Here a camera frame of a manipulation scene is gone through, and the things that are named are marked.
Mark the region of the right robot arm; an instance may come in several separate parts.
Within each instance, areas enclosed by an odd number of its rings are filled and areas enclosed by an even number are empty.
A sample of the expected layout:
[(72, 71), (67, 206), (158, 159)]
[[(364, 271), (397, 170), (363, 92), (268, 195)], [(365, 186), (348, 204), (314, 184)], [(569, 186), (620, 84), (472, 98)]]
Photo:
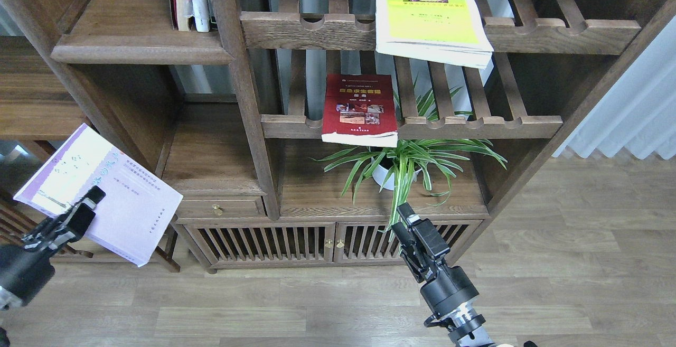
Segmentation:
[(449, 267), (449, 245), (429, 219), (421, 219), (408, 203), (397, 207), (403, 221), (392, 229), (401, 257), (418, 283), (432, 315), (425, 327), (442, 327), (456, 346), (497, 346), (483, 327), (485, 319), (472, 306), (478, 291), (461, 267)]

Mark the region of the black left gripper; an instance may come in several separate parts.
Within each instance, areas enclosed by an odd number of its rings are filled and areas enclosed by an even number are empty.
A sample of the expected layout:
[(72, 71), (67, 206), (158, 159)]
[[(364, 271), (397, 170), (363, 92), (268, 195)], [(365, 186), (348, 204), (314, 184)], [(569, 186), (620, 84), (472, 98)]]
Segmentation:
[(92, 186), (87, 193), (57, 219), (44, 219), (22, 238), (22, 245), (2, 245), (2, 310), (26, 306), (53, 277), (49, 262), (66, 243), (80, 240), (95, 217), (95, 207), (106, 193)]

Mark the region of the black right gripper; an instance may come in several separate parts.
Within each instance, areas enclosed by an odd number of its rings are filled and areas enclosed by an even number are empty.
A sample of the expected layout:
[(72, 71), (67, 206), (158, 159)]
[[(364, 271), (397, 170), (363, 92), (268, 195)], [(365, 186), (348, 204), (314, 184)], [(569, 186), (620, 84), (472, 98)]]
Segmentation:
[(450, 268), (450, 248), (429, 219), (421, 219), (408, 203), (397, 207), (402, 221), (394, 224), (401, 257), (432, 311), (428, 321), (471, 321), (476, 318), (472, 303), (478, 291), (461, 267)]

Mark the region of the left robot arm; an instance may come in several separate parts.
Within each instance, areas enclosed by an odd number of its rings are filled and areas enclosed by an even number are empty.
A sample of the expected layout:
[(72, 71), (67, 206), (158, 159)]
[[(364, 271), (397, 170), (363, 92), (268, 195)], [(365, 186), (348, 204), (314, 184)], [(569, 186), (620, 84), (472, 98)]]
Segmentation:
[(95, 207), (106, 193), (92, 186), (74, 205), (56, 218), (46, 218), (22, 237), (22, 245), (2, 245), (2, 310), (26, 306), (55, 274), (50, 258), (69, 242), (80, 240), (95, 217)]

